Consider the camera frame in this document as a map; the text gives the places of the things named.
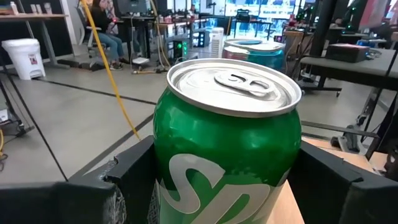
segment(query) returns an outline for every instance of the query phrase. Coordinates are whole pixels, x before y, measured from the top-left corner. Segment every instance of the concrete floor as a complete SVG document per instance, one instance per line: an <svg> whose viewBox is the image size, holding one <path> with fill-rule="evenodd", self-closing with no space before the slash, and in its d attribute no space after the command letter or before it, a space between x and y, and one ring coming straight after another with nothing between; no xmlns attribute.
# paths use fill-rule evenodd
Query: concrete floor
<svg viewBox="0 0 398 224"><path fill-rule="evenodd" d="M46 68L46 74L43 80L16 79L16 85L68 177L98 167L137 142L116 98L109 95L113 89L104 70ZM154 103L167 86L165 75L131 75L128 67L113 75L120 94L125 96L123 102L132 122L140 127L140 136L152 134L151 115ZM333 92L307 93L298 105L300 118L336 126L353 123L371 88L336 80L328 80L326 85L341 86L340 97ZM383 93L388 103L393 96L389 91ZM376 108L370 130L385 113L379 106ZM25 121L28 124L32 125L29 119ZM308 127L303 127L303 131L329 138L340 134ZM0 172L0 184L62 180L37 130L11 139L4 152L9 157Z"/></svg>

